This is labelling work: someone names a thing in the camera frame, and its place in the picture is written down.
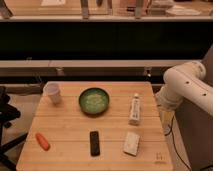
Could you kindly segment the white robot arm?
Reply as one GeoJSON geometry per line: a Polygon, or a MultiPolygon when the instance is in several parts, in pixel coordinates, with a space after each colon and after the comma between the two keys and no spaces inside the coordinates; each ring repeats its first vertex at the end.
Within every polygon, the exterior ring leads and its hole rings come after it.
{"type": "Polygon", "coordinates": [[[190,61],[167,69],[164,85],[155,94],[158,105],[175,110],[186,98],[213,116],[213,87],[203,81],[206,68],[199,61],[190,61]]]}

